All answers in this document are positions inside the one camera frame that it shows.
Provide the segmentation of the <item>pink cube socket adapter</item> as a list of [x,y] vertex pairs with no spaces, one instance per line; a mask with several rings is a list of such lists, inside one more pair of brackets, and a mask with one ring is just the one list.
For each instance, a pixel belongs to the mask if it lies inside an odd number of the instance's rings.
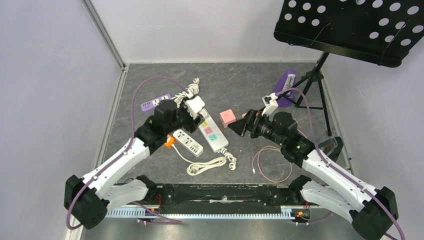
[[224,128],[227,128],[229,124],[237,121],[236,116],[231,109],[220,112],[219,119]]

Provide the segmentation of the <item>long white colourful power strip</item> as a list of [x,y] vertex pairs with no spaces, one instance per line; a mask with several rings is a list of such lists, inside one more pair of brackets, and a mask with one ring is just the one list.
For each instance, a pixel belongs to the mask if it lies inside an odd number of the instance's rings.
[[214,153],[222,153],[223,149],[229,145],[229,141],[205,108],[199,113],[203,117],[203,121],[198,126],[200,133]]

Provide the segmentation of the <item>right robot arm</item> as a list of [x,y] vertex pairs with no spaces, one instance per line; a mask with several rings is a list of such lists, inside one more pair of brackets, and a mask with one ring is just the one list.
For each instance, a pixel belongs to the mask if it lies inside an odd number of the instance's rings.
[[321,186],[307,176],[296,178],[289,189],[295,204],[317,204],[348,221],[365,240],[379,240],[395,226],[399,211],[396,196],[388,187],[377,189],[339,166],[298,131],[297,122],[288,112],[278,112],[270,119],[259,110],[247,114],[228,126],[239,136],[249,133],[280,146],[286,160],[323,180]]

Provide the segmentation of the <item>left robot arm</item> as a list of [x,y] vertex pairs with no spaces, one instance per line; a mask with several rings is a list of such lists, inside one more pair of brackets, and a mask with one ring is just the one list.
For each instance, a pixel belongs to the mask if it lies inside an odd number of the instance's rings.
[[184,100],[180,105],[174,100],[161,101],[143,125],[133,128],[131,138],[115,155],[82,177],[70,176],[64,188],[68,229],[92,229],[109,211],[134,201],[152,204],[157,191],[142,180],[123,185],[115,183],[163,146],[169,134],[179,129],[195,132],[204,119],[204,107],[199,96]]

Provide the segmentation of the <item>small white power strip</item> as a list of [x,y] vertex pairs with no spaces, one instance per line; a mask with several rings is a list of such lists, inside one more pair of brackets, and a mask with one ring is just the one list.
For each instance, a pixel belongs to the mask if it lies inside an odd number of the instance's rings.
[[183,129],[178,129],[172,133],[174,139],[183,145],[191,154],[195,157],[199,157],[203,152],[204,148],[196,140],[194,140],[188,133]]

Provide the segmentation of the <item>orange power strip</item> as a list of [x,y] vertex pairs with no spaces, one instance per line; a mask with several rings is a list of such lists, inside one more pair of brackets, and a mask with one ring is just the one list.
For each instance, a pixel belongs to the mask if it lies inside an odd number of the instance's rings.
[[173,138],[173,136],[168,134],[166,137],[166,142],[164,143],[164,146],[170,149],[174,146],[174,144],[175,144],[175,139]]

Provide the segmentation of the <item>purple power strip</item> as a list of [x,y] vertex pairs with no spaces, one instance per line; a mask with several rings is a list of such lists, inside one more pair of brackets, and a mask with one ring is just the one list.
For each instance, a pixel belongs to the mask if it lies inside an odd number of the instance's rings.
[[160,97],[154,98],[152,100],[142,103],[140,105],[141,111],[145,114],[151,115],[154,112],[154,109],[160,104],[161,101],[171,100],[171,99],[172,97],[169,93],[162,95]]

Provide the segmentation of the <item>purple metronome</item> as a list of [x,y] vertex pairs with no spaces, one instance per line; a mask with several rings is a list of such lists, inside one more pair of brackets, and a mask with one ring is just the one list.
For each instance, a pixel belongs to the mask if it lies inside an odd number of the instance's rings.
[[[297,72],[294,69],[287,70],[275,84],[272,92],[278,94],[287,88],[291,88],[296,83],[296,74]],[[280,108],[288,108],[293,105],[294,92],[288,91],[285,93],[285,96],[286,97],[282,97],[277,101]]]

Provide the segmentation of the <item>black music stand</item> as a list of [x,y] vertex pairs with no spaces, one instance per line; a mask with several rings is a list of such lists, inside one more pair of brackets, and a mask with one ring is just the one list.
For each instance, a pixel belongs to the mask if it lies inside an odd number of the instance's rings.
[[322,52],[317,65],[300,79],[307,93],[321,83],[330,54],[397,68],[424,36],[422,0],[286,0],[274,38],[294,47]]

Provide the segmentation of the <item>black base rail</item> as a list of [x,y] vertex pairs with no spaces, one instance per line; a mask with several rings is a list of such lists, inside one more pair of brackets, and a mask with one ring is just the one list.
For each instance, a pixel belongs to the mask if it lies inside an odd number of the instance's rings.
[[148,188],[140,203],[158,206],[161,214],[276,214],[281,206],[312,206],[287,185],[155,183],[145,175],[136,179]]

